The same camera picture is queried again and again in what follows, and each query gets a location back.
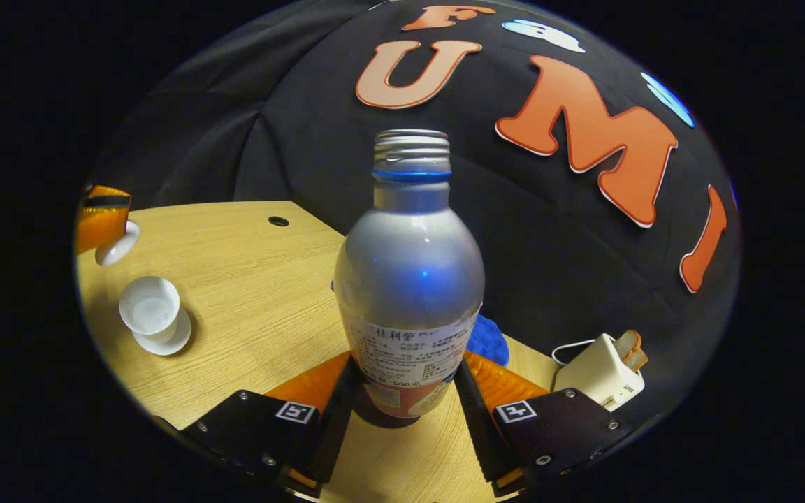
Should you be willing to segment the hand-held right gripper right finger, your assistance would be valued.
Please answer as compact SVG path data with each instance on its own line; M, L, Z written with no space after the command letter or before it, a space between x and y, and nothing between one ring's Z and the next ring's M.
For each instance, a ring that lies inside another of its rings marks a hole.
M454 382L483 478L496 497L539 499L588 472L644 434L630 414L614 413L577 388L551 391L557 365L528 362L537 384L466 351Z

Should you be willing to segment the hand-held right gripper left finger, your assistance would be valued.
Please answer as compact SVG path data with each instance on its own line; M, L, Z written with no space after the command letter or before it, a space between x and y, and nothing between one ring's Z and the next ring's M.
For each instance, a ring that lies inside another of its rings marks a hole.
M316 499L331 480L361 379L349 351L265 393L240 389L179 430L268 499Z

